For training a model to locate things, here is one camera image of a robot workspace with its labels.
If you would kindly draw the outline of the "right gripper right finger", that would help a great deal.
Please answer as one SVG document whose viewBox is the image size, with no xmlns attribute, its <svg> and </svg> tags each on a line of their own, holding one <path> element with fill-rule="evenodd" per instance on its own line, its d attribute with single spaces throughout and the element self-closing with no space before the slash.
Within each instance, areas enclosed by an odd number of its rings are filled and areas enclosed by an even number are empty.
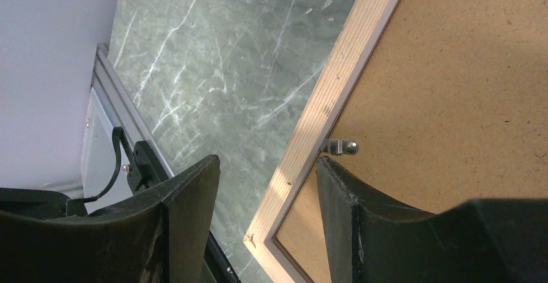
<svg viewBox="0 0 548 283">
<path fill-rule="evenodd" d="M 547 281 L 545 199 L 472 199 L 433 214 L 330 157 L 316 174 L 333 282 Z"/>
</svg>

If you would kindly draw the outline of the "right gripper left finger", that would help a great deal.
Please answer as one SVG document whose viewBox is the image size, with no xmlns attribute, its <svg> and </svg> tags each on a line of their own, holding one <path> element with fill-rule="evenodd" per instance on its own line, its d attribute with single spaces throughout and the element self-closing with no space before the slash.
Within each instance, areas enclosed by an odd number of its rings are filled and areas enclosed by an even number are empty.
<svg viewBox="0 0 548 283">
<path fill-rule="evenodd" d="M 212 154 L 87 216 L 1 213 L 1 281 L 198 282 L 219 179 Z"/>
</svg>

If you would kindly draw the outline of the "brown backing board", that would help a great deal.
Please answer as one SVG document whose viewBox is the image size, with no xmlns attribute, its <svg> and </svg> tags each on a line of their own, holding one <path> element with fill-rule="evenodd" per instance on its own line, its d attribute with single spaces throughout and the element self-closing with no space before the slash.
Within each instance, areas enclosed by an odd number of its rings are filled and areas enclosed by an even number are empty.
<svg viewBox="0 0 548 283">
<path fill-rule="evenodd" d="M 337 123 L 337 161 L 431 213 L 547 197 L 547 0 L 399 0 Z"/>
</svg>

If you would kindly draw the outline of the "white wooden picture frame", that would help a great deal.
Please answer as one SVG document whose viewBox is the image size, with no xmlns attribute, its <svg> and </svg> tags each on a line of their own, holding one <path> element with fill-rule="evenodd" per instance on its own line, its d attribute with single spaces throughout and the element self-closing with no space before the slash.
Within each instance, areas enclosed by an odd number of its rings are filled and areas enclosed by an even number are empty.
<svg viewBox="0 0 548 283">
<path fill-rule="evenodd" d="M 244 245 L 273 282 L 310 282 L 275 235 L 398 2 L 355 0 L 244 235 Z"/>
</svg>

